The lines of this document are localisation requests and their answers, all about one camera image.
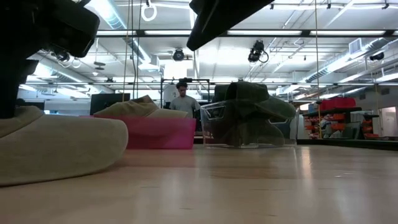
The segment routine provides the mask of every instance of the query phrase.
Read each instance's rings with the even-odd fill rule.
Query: beige fabric
[[[100,116],[147,116],[150,118],[186,118],[187,112],[160,109],[146,95],[135,100],[129,100],[105,108],[94,115]]]
[[[36,106],[21,106],[16,108],[15,117],[0,119],[0,138],[27,126],[43,116],[43,114],[44,112]]]
[[[126,146],[122,121],[42,115],[0,138],[0,185],[91,174],[117,161]]]

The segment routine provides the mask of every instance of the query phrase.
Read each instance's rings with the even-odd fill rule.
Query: pink plastic bin
[[[192,149],[196,120],[189,118],[143,118],[98,116],[119,119],[129,131],[127,149]]]

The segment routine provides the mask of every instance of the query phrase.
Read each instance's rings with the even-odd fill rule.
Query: wooden table
[[[398,152],[126,151],[105,172],[0,189],[1,223],[397,223]]]

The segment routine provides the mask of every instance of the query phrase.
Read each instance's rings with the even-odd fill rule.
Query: gray t-shirt
[[[199,110],[199,103],[191,96],[177,97],[170,104],[171,110],[188,112],[188,117],[193,118],[193,110]]]

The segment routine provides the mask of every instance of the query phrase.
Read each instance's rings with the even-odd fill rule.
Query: man
[[[170,109],[187,112],[187,117],[193,118],[193,111],[200,109],[199,103],[191,96],[187,96],[187,84],[185,82],[179,82],[176,87],[180,93],[180,96],[172,101],[170,104]]]

